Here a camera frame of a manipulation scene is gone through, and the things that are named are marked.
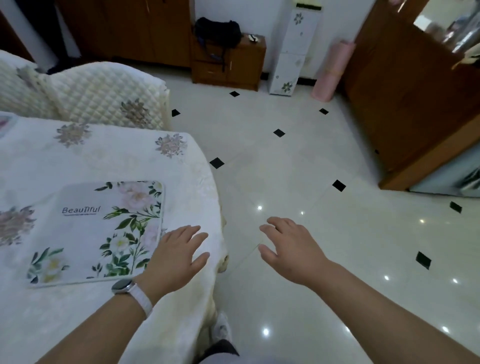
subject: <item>hand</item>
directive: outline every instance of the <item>hand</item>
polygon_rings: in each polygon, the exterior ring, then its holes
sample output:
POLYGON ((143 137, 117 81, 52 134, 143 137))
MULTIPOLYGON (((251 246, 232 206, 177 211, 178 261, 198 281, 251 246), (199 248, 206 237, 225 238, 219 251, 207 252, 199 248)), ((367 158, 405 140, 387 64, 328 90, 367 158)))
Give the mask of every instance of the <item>hand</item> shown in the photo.
POLYGON ((289 218, 272 217, 267 222, 271 225, 262 225, 260 230, 275 245, 276 253, 260 244, 262 259, 279 275, 312 289, 315 277, 322 274, 330 260, 303 225, 289 218))
POLYGON ((207 252, 192 262, 193 253, 208 237, 206 232, 193 237, 198 230, 200 226, 189 225, 165 234, 145 271, 135 277, 153 305, 164 295, 185 286, 207 263, 210 256, 207 252))

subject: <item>watch face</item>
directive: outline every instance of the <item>watch face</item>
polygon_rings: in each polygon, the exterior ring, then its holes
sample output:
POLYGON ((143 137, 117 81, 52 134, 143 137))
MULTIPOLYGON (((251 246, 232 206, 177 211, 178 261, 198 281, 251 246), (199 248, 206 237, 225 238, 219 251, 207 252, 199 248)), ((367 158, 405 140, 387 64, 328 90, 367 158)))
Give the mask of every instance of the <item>watch face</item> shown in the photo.
POLYGON ((112 286, 112 291, 121 291, 128 287, 128 285, 132 282, 131 279, 120 279, 112 286))

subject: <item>white board with floral print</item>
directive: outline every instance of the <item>white board with floral print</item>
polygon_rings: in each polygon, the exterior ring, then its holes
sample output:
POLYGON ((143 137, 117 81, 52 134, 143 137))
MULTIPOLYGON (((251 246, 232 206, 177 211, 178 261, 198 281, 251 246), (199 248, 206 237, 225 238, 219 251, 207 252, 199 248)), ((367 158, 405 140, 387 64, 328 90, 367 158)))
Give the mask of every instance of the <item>white board with floral print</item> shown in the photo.
POLYGON ((164 195, 158 181, 65 186, 47 223, 33 237, 29 286, 141 273, 160 239, 164 195))

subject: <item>person's leg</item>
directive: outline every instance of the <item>person's leg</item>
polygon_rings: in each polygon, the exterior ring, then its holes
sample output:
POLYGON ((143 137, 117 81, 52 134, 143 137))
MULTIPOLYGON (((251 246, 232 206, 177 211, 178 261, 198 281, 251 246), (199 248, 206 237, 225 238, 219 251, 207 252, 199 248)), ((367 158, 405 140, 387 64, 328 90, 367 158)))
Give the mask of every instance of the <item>person's leg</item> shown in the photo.
POLYGON ((212 337, 213 345, 205 350, 204 354, 198 359, 197 363, 205 360, 210 355, 221 352, 240 356, 232 344, 230 325, 227 321, 227 315, 225 315, 223 312, 218 314, 215 324, 210 328, 210 335, 212 337))

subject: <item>tablecloth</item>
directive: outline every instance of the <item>tablecloth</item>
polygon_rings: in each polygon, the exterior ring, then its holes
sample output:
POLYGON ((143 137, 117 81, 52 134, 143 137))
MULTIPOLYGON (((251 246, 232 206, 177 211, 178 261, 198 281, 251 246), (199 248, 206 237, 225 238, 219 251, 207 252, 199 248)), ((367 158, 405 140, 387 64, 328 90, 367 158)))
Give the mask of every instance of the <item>tablecloth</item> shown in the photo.
POLYGON ((190 363, 227 255, 215 181, 186 133, 19 118, 0 139, 0 361, 33 363, 111 296, 112 282, 26 288, 35 233, 53 195, 80 182, 159 180, 163 227, 201 225, 206 267, 165 296, 129 343, 121 363, 190 363))

